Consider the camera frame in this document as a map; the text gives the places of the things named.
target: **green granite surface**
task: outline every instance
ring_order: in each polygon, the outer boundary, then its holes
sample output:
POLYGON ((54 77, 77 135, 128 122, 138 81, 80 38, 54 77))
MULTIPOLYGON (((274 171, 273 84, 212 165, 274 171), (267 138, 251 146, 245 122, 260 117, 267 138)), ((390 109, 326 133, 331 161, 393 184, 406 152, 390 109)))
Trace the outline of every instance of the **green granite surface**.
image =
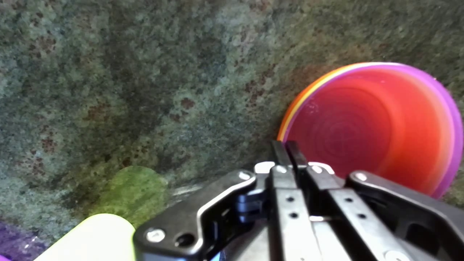
POLYGON ((161 175, 151 168, 131 165, 99 190, 97 200, 87 206, 84 215, 115 213, 139 226, 165 206, 167 196, 167 181, 161 175))
MULTIPOLYGON (((126 167, 155 170, 122 180, 152 175, 164 199, 265 160, 291 99, 358 61, 419 67, 464 110, 463 13, 457 0, 0 0, 0 220, 52 242, 126 167)), ((447 199, 464 206, 463 189, 461 171, 447 199)))

